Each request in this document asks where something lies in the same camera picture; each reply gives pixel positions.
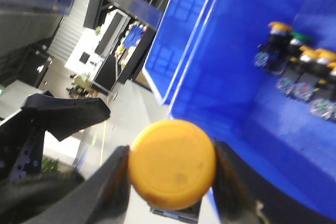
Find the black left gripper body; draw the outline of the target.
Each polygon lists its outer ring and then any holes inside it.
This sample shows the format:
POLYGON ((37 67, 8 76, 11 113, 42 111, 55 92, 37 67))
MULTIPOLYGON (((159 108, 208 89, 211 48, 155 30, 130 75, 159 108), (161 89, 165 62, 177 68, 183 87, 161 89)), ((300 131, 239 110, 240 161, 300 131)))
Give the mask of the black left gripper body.
POLYGON ((83 177, 74 170, 41 171, 45 133, 61 142, 109 116, 110 109, 100 98, 61 99, 49 91, 29 95, 1 122, 1 208, 52 193, 60 198, 77 187, 83 177))

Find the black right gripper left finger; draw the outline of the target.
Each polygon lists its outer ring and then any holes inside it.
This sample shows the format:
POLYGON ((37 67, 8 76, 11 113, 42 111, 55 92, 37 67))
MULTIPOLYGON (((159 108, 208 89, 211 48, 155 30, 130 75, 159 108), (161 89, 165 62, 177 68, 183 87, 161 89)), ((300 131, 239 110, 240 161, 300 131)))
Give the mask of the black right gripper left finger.
POLYGON ((129 146, 118 146, 85 182, 25 223, 124 223, 130 198, 129 146))

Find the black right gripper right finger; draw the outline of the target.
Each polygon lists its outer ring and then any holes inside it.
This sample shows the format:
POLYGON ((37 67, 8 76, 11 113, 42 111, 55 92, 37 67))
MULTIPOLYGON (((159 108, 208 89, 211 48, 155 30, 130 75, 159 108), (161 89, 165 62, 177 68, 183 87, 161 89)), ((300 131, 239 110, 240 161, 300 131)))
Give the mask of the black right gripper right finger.
POLYGON ((263 203, 250 198, 219 141, 214 139, 213 145, 216 172, 212 191, 220 223, 271 223, 262 212, 263 203))

